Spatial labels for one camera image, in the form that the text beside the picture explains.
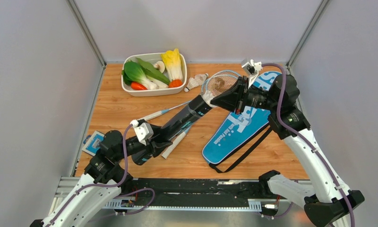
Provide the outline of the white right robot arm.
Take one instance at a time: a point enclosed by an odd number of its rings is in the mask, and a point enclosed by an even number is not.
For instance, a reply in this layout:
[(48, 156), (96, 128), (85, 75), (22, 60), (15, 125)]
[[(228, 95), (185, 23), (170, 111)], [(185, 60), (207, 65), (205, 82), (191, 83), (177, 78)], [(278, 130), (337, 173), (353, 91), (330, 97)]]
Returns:
[(302, 207), (317, 227), (355, 226), (354, 209), (364, 202), (364, 196), (350, 189), (318, 145), (310, 123), (295, 105), (300, 92), (293, 76), (278, 75), (267, 90), (251, 85), (245, 76), (214, 76), (206, 82), (205, 92), (212, 105), (236, 114), (247, 106), (268, 110), (270, 129), (296, 155), (311, 182), (302, 185), (269, 171), (259, 177), (261, 196), (283, 196)]

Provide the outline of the white shuttlecock table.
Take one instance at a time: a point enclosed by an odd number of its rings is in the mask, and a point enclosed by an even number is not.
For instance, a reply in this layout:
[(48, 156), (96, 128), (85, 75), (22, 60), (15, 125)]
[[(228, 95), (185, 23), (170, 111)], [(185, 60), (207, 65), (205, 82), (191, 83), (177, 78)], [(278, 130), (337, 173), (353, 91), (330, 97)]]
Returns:
[(216, 105), (211, 104), (211, 100), (215, 97), (212, 92), (206, 91), (201, 96), (208, 106), (210, 106), (211, 108), (216, 108)]

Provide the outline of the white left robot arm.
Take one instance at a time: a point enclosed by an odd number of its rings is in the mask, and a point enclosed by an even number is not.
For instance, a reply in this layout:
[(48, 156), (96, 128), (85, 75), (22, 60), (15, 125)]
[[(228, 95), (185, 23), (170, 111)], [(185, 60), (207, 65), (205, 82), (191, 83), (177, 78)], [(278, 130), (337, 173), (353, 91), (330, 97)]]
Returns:
[[(127, 138), (133, 129), (135, 136)], [(172, 138), (162, 133), (160, 126), (145, 120), (133, 120), (124, 133), (112, 130), (105, 133), (100, 148), (90, 159), (78, 182), (61, 204), (43, 219), (36, 219), (32, 227), (83, 227), (109, 201), (133, 190), (128, 174), (129, 156), (142, 155), (140, 163), (159, 155), (172, 144)]]

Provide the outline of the black shuttlecock tube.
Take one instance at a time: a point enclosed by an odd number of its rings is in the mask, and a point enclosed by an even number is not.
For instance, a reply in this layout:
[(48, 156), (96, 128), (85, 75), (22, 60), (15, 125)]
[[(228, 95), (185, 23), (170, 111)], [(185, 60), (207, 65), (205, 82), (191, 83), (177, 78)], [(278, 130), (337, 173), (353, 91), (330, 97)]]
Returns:
[[(184, 132), (187, 128), (192, 126), (197, 120), (203, 117), (211, 109), (212, 108), (207, 105), (207, 103), (203, 100), (201, 95), (195, 97), (182, 110), (180, 110), (167, 123), (164, 124), (170, 125), (172, 127), (172, 140), (179, 134)], [(144, 155), (146, 154), (146, 148), (148, 147), (148, 145), (145, 145), (141, 151), (132, 155), (132, 161), (136, 165), (143, 165), (146, 161), (150, 159), (144, 158)]]

